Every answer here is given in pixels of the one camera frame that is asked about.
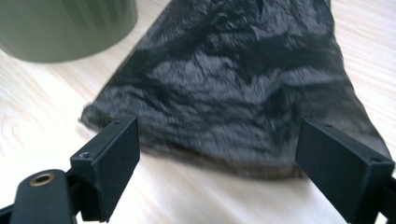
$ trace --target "black plastic bag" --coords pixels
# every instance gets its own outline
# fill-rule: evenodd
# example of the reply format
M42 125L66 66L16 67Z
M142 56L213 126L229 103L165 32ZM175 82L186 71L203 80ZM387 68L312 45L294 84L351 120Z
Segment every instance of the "black plastic bag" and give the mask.
M81 120L137 115L147 152L245 176L300 176L303 119L390 157L333 24L328 1L174 0Z

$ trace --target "black plastic part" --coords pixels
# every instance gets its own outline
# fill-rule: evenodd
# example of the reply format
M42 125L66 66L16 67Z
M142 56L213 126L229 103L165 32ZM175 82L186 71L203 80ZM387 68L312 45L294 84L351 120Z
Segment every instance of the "black plastic part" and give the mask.
M307 120L296 161L347 222L375 222L394 161L334 127Z
M87 183L79 181L78 178L73 175L71 169L67 171L66 176L69 182L70 197L73 204L73 213L75 215L78 214L83 207L94 209L96 213L99 213L99 208L97 205L98 203L92 203L91 195L89 194L93 191L93 187L90 187L90 185Z
M389 220L388 224L396 223L396 180L393 178L382 189L379 211Z
M47 170L24 179L18 186L9 223L77 223L65 173Z
M0 209L0 224L8 224L11 220L11 213L14 205L9 205Z
M130 118L110 123L70 158L84 220L109 221L139 159L137 119Z

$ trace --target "light wood surface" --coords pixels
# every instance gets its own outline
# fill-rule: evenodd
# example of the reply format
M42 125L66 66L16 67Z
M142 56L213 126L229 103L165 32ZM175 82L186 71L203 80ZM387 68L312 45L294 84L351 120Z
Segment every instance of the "light wood surface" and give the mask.
M137 0L134 30L81 60L27 63L0 51L0 207L13 203L26 176L70 167L69 157L95 135L78 123L83 106L168 2ZM396 158L396 2L332 1L332 13L346 72ZM345 221L309 180L248 180L143 154L110 223Z

